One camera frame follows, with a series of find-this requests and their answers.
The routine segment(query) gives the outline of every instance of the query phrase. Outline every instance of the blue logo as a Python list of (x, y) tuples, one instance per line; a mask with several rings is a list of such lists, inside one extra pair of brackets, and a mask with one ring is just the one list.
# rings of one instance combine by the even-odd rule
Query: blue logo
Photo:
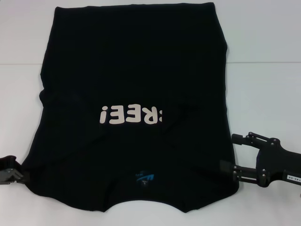
[(150, 174), (150, 175), (146, 175), (146, 176), (138, 178), (137, 181), (139, 181), (139, 180), (147, 180), (147, 181), (149, 181), (149, 180), (153, 180), (153, 179), (154, 179), (154, 175)]
[(149, 171), (140, 171), (136, 174), (136, 182), (140, 182), (142, 187), (148, 187), (149, 183), (154, 180), (154, 174)]

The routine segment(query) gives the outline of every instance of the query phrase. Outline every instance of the label sticker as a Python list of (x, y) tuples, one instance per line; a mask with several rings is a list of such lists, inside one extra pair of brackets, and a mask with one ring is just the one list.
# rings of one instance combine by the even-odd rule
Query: label sticker
[(294, 177), (294, 176), (291, 176), (291, 175), (287, 175), (287, 179), (288, 179), (288, 180), (292, 180), (292, 181), (301, 183), (301, 178), (298, 178), (298, 177)]

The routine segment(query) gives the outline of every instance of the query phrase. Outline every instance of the t-shirt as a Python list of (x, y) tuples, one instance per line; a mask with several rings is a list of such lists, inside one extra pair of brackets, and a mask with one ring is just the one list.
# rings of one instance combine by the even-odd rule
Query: t-shirt
[(188, 212), (234, 194), (227, 44), (213, 3), (55, 9), (26, 186), (83, 210)]

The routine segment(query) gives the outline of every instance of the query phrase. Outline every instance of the black t-shirt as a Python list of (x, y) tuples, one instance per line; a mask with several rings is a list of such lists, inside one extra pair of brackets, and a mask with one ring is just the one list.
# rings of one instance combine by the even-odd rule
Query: black t-shirt
[(100, 211), (234, 194), (226, 51), (213, 3), (56, 8), (28, 188)]

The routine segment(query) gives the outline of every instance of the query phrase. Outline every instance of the white surface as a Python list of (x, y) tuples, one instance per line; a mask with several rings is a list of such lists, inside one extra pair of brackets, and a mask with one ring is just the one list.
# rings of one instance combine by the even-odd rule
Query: white surface
[[(13, 154), (22, 162), (28, 154), (42, 110), (41, 65), (19, 64), (42, 62), (55, 6), (152, 2), (0, 1), (0, 156)], [(228, 62), (301, 62), (298, 1), (215, 3), (230, 49)], [(285, 149), (301, 153), (300, 88), (301, 63), (227, 64), (231, 132), (278, 137)], [(255, 166), (256, 149), (237, 145), (235, 149), (239, 164)], [(299, 226), (300, 193), (301, 186), (280, 181), (268, 188), (242, 184), (235, 195), (187, 214), (144, 201), (121, 203), (101, 213), (77, 210), (12, 184), (0, 186), (0, 225)]]

